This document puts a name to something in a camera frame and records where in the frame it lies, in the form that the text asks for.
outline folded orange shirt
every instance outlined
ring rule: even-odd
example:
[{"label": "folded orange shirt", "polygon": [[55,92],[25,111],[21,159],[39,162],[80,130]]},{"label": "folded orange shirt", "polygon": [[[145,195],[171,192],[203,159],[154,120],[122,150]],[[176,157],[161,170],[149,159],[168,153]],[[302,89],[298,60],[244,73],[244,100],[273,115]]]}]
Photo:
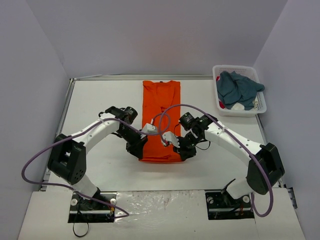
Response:
[{"label": "folded orange shirt", "polygon": [[[143,105],[142,105],[142,126],[150,123],[155,115],[163,113],[171,105],[180,104],[180,82],[152,82],[143,81]],[[180,118],[180,107],[174,107],[166,112],[171,118],[170,127],[166,132],[174,132],[175,125]],[[159,127],[160,116],[154,121]],[[166,116],[162,119],[161,130],[168,125]],[[175,134],[181,135],[180,125],[175,128]],[[165,147],[160,136],[148,136],[148,142],[143,147],[142,162],[173,163],[181,162],[180,155],[175,153],[173,146]]]}]

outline black cable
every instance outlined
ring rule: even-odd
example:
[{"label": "black cable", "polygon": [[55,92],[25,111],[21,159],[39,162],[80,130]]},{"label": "black cable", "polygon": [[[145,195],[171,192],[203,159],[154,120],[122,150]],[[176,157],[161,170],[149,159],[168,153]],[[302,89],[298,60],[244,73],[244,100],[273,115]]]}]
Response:
[{"label": "black cable", "polygon": [[87,221],[86,221],[86,224],[87,224],[87,226],[88,226],[88,229],[87,229],[87,231],[86,231],[85,234],[83,234],[83,235],[78,235],[78,234],[76,234],[76,232],[75,232],[75,223],[76,223],[76,221],[77,221],[78,216],[81,216],[83,220],[85,219],[85,218],[84,218],[84,215],[83,215],[82,212],[80,211],[80,203],[81,203],[81,200],[82,200],[82,197],[79,196],[78,209],[77,209],[76,215],[75,215],[75,217],[74,217],[73,227],[72,227],[73,234],[74,234],[76,237],[78,237],[78,238],[84,237],[84,236],[87,235],[88,232],[89,232],[89,223],[88,223]]},{"label": "black cable", "polygon": [[120,136],[120,134],[118,134],[118,133],[116,133],[116,132],[113,132],[113,133],[111,133],[112,135],[115,135],[115,136],[117,136],[118,138],[121,138],[122,139],[122,136]]},{"label": "black cable", "polygon": [[241,207],[241,204],[239,204],[237,207],[235,207],[234,209],[230,210],[228,213],[233,213],[235,212],[238,208]]},{"label": "black cable", "polygon": [[196,147],[196,148],[198,148],[198,149],[200,149],[200,150],[208,150],[208,149],[210,148],[210,146],[211,146],[211,142],[210,142],[210,141],[209,141],[209,145],[208,145],[208,147],[207,147],[207,148],[205,148],[205,149],[203,149],[203,148],[198,147],[197,145],[195,145],[195,147]]}]

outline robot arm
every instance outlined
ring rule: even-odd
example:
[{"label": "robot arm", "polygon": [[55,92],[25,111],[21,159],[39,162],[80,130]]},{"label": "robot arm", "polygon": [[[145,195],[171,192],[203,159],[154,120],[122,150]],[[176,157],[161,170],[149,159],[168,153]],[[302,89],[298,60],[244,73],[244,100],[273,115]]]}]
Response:
[{"label": "robot arm", "polygon": [[[57,176],[66,180],[76,191],[89,197],[101,199],[100,190],[90,181],[86,175],[87,161],[86,155],[89,151],[109,134],[114,132],[124,140],[126,140],[126,150],[141,159],[143,157],[143,147],[148,141],[148,137],[139,134],[131,128],[125,126],[116,120],[103,121],[107,118],[120,119],[128,124],[132,124],[138,113],[132,107],[116,108],[114,106],[100,112],[99,119],[79,132],[72,134],[78,135],[85,130],[92,128],[93,125],[101,123],[93,127],[86,134],[76,137],[73,140],[66,141],[54,147],[48,162],[48,169]],[[151,124],[146,124],[143,128],[144,132],[157,132],[157,128]],[[55,142],[67,138],[64,134],[60,134]]]},{"label": "robot arm", "polygon": [[[265,195],[268,192],[268,186],[257,165],[249,154],[225,132],[226,127],[215,117],[214,119],[223,127],[222,129],[205,115],[194,118],[187,112],[179,119],[182,127],[188,131],[185,137],[176,137],[172,132],[166,132],[163,138],[173,145],[173,150],[180,154],[183,161],[196,155],[196,145],[203,140],[214,142],[242,160],[248,167],[246,178],[234,179],[221,191],[225,201],[230,205],[233,205],[234,200],[252,192]],[[255,155],[272,186],[284,175],[285,170],[276,146],[271,143],[264,146],[230,129],[228,131]]]}]

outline teal cloth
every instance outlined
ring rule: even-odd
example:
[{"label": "teal cloth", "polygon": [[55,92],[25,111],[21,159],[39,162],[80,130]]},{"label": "teal cloth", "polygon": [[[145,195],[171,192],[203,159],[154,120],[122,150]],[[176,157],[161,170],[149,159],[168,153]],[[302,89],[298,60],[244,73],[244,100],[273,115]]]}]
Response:
[{"label": "teal cloth", "polygon": [[252,81],[235,71],[220,73],[216,88],[220,101],[227,109],[231,109],[236,103],[240,103],[244,106],[244,110],[254,108],[253,101],[257,93],[265,90],[263,84]]}]

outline white wall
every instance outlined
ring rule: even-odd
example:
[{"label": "white wall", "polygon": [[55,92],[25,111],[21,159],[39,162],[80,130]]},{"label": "white wall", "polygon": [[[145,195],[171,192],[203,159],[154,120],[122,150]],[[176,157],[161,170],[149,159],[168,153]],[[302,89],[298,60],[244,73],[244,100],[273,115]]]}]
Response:
[{"label": "white wall", "polygon": [[254,67],[266,85],[266,137],[280,151],[308,240],[319,239],[320,1],[290,0]]},{"label": "white wall", "polygon": [[[32,191],[21,169],[54,139],[67,75],[25,0],[0,1],[0,239],[19,235]],[[27,175],[41,181],[47,156]]]},{"label": "white wall", "polygon": [[287,0],[27,0],[69,77],[252,66]]}]

